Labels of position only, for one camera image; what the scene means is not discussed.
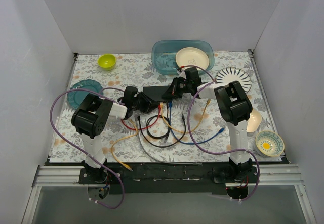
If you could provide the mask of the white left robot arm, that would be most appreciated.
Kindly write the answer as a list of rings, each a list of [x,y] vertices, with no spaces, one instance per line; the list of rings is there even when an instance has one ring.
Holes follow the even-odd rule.
[[[100,134],[109,117],[126,120],[134,111],[148,113],[157,108],[158,102],[137,88],[128,86],[123,97],[117,102],[104,99],[94,93],[88,93],[74,112],[71,123],[80,134],[84,150],[85,164],[92,168],[90,177],[101,184],[107,180],[108,172],[101,167],[106,161]]]

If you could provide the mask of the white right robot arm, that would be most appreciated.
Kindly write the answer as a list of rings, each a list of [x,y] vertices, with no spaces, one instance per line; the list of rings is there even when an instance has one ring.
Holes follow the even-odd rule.
[[[162,94],[164,100],[179,99],[184,93],[190,93],[194,99],[216,100],[222,118],[227,122],[231,150],[229,169],[224,175],[234,182],[243,181],[252,171],[252,159],[248,151],[247,125],[252,112],[252,104],[238,81],[225,83],[203,83],[198,66],[182,66]]]

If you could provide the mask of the black network switch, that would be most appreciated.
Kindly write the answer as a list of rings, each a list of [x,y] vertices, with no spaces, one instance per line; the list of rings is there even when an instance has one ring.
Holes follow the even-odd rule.
[[[173,99],[164,96],[169,89],[169,86],[145,86],[143,87],[143,93],[157,102],[171,102]]]

